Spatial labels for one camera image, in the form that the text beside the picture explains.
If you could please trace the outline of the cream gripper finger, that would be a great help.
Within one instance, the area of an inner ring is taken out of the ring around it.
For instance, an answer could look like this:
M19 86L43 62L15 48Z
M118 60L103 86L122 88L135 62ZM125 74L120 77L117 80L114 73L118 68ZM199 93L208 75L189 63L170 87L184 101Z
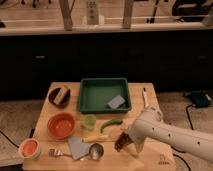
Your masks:
M137 153L141 153L144 147L144 141L141 141L139 143L135 143L135 149Z

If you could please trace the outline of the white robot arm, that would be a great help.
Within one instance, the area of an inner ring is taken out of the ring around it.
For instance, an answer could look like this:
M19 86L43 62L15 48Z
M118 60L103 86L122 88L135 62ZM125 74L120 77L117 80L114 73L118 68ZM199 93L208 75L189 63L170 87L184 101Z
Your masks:
M154 107L142 111L129 126L127 134L138 152L149 137L213 163L213 134L166 124L163 113Z

